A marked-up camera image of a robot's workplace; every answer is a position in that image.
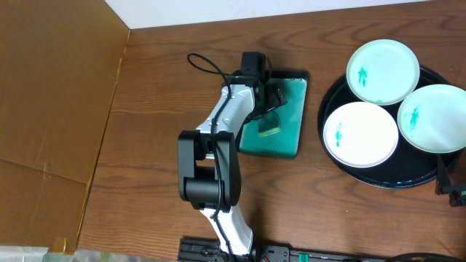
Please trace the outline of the green yellow sponge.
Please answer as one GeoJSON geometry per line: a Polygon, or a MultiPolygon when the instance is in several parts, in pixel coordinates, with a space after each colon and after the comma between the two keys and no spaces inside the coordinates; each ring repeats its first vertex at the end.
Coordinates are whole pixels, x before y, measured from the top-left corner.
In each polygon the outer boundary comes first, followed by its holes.
{"type": "Polygon", "coordinates": [[[258,120],[258,136],[259,137],[266,137],[268,135],[273,135],[280,131],[280,118],[279,115],[274,112],[270,111],[264,114],[258,120]]]}

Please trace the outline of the white plate with green stain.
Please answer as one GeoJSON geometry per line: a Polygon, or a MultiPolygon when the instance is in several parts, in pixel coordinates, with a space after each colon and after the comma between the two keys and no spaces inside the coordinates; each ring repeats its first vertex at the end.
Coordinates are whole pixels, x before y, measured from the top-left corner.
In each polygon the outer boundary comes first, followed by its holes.
{"type": "Polygon", "coordinates": [[[398,126],[382,107],[367,102],[347,103],[327,118],[324,148],[350,167],[375,167],[390,158],[398,144],[398,126]]]}

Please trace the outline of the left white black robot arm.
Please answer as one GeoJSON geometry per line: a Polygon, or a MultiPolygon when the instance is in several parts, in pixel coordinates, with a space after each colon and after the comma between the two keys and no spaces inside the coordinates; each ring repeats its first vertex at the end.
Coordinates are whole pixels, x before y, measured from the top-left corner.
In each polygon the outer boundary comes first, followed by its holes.
{"type": "Polygon", "coordinates": [[[209,117],[195,130],[178,136],[180,197],[210,221],[221,251],[234,258],[250,255],[253,248],[253,231],[239,207],[236,141],[257,108],[269,113],[286,103],[277,84],[225,84],[209,117]]]}

